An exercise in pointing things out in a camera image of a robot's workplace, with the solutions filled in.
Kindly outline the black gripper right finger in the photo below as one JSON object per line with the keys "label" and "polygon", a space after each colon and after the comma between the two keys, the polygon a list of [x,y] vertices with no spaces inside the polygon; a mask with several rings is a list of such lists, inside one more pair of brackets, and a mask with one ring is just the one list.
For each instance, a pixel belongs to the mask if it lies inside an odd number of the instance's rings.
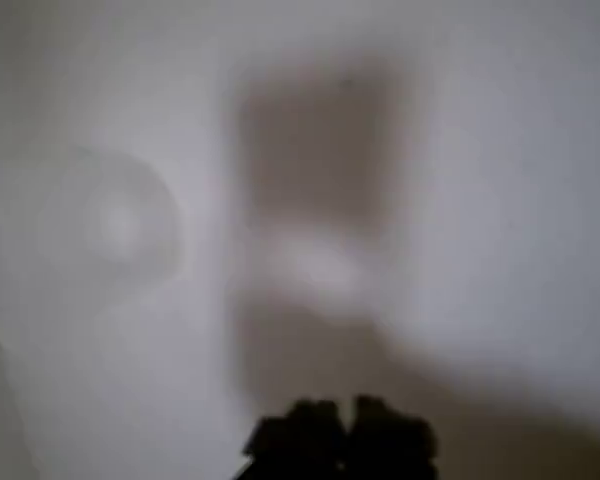
{"label": "black gripper right finger", "polygon": [[392,408],[384,399],[361,395],[348,433],[350,479],[416,479],[439,477],[438,447],[430,424]]}

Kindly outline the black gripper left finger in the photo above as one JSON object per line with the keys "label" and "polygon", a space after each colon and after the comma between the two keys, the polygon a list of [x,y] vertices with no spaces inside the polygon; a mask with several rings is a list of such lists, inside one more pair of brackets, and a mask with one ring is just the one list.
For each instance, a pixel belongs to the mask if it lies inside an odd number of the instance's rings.
{"label": "black gripper left finger", "polygon": [[301,399],[284,414],[259,419],[242,450],[242,477],[342,479],[346,438],[336,402]]}

